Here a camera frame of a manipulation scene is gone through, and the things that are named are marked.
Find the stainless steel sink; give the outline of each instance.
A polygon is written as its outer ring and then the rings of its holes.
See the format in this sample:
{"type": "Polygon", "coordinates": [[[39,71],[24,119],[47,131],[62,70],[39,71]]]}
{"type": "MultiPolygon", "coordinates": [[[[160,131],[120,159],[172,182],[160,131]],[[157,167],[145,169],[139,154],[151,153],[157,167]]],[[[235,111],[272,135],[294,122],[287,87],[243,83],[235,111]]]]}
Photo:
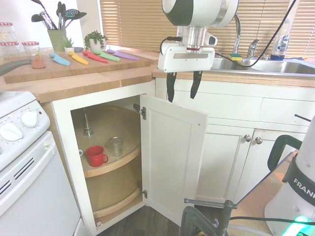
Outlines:
{"type": "MultiPolygon", "coordinates": [[[[243,59],[237,63],[242,65],[252,65],[255,61],[256,59],[243,59]]],[[[211,71],[216,73],[276,75],[315,79],[315,65],[293,59],[284,61],[261,59],[252,67],[241,67],[227,59],[215,58],[211,70],[206,72],[211,71]]]]}
{"type": "Polygon", "coordinates": [[[241,67],[230,60],[224,58],[215,58],[212,65],[212,70],[247,70],[245,67],[241,67]]]}

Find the window blinds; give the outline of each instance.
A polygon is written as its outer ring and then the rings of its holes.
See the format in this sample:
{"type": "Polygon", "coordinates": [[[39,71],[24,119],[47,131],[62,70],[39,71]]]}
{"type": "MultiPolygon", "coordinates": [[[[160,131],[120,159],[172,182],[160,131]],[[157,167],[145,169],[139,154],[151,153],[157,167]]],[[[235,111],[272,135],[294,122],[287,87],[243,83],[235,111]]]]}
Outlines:
{"type": "MultiPolygon", "coordinates": [[[[164,15],[161,0],[100,0],[104,34],[108,44],[158,51],[161,41],[176,36],[177,27],[164,15]]],[[[247,55],[249,45],[260,39],[257,53],[262,52],[276,31],[289,5],[289,0],[240,0],[241,20],[239,53],[247,55]]],[[[209,28],[218,38],[215,49],[226,47],[230,54],[235,41],[235,22],[222,28],[209,28]]]]}
{"type": "Polygon", "coordinates": [[[290,32],[286,56],[315,57],[315,1],[300,0],[290,32]]]}

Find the drawer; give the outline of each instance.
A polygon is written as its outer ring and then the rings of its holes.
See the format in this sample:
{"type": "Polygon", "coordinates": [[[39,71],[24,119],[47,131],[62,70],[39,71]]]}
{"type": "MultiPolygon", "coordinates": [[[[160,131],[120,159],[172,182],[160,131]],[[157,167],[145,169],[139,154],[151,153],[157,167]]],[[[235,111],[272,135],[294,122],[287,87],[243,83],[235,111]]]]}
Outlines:
{"type": "Polygon", "coordinates": [[[315,102],[264,98],[259,111],[258,121],[309,126],[308,119],[315,115],[315,102]]]}
{"type": "Polygon", "coordinates": [[[256,121],[262,98],[199,92],[191,99],[190,92],[175,91],[173,102],[206,112],[212,118],[256,121]]]}

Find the yellow knife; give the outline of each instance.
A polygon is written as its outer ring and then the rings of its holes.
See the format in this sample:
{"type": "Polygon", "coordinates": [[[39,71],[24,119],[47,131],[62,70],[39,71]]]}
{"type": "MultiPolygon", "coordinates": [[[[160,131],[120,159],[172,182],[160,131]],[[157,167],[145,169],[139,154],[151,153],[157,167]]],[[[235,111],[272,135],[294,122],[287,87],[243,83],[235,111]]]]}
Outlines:
{"type": "Polygon", "coordinates": [[[69,54],[73,59],[75,59],[77,62],[79,62],[79,63],[82,63],[82,64],[84,64],[84,65],[88,65],[88,64],[89,64],[88,61],[86,61],[86,60],[84,60],[83,58],[79,57],[79,56],[78,56],[76,53],[74,53],[74,52],[68,52],[68,54],[69,54]]]}

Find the purple knife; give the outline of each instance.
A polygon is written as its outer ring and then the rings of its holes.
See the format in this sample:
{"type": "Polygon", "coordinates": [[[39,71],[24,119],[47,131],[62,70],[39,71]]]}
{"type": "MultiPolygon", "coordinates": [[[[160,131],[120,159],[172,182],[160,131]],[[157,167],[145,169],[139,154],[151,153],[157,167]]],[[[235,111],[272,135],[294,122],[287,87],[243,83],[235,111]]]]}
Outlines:
{"type": "Polygon", "coordinates": [[[114,56],[117,56],[119,58],[125,58],[125,59],[130,59],[130,60],[139,60],[139,58],[136,58],[136,57],[131,56],[129,54],[117,52],[117,51],[114,51],[111,49],[108,49],[106,52],[113,54],[114,56]]]}

